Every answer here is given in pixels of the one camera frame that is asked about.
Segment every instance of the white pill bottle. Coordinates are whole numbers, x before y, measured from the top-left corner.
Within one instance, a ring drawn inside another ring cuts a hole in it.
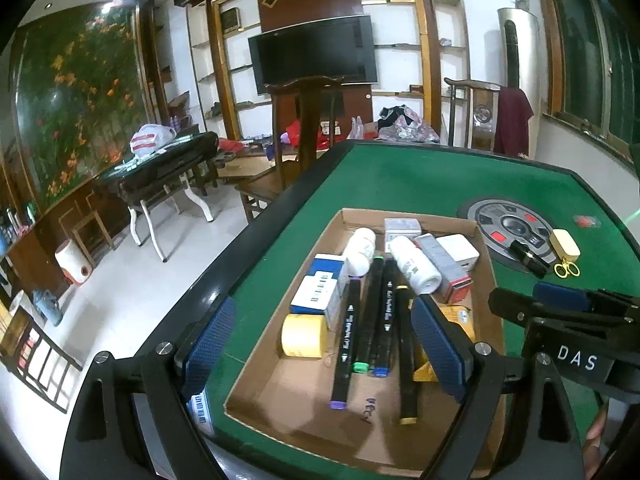
[[[342,252],[349,275],[359,278],[369,272],[375,250],[375,232],[366,227],[356,229]]]
[[[389,242],[391,254],[416,294],[431,294],[442,281],[442,275],[430,259],[406,236]]]

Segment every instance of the green marker cap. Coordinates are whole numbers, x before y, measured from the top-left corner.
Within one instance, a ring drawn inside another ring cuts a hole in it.
[[[357,374],[366,374],[369,371],[369,363],[354,363],[353,371]]]

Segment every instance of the yellow scissors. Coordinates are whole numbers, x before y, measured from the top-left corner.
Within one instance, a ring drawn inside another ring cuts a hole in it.
[[[580,276],[580,269],[573,262],[562,260],[559,264],[554,265],[554,272],[558,278],[565,279],[569,275]]]

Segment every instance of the cardboard tray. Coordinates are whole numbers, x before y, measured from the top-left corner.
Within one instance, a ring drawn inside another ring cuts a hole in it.
[[[347,410],[331,410],[333,348],[339,334],[330,333],[322,359],[286,357],[280,346],[280,331],[289,313],[290,300],[315,254],[341,254],[350,235],[359,227],[369,227],[376,232],[377,249],[382,252],[385,218],[417,218],[425,231],[435,235],[467,236],[480,257],[471,272],[472,293],[462,304],[473,309],[478,341],[485,341],[504,354],[502,320],[491,314],[488,307],[489,293],[495,288],[494,272],[475,222],[412,213],[342,209],[324,229],[276,307],[226,398],[225,413],[255,431],[304,452],[377,473],[419,476],[458,410],[458,405],[443,393],[438,383],[421,383],[418,423],[401,426],[396,350],[388,378],[353,374]],[[491,467],[503,430],[504,399],[501,399],[476,464],[476,474],[485,474]]]

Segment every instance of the television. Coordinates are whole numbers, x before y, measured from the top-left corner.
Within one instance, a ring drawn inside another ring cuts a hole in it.
[[[255,87],[299,77],[343,76],[345,83],[378,81],[368,14],[328,18],[270,30],[249,38]]]

